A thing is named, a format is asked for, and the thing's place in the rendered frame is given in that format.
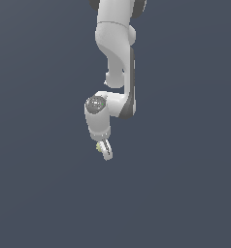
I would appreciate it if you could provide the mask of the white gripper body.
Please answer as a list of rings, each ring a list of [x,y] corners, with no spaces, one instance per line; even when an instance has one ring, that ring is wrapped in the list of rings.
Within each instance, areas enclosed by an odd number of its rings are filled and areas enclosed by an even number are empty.
[[[113,151],[109,141],[107,139],[102,139],[101,141],[98,142],[102,150],[101,153],[103,154],[103,158],[106,161],[111,160],[113,158]]]

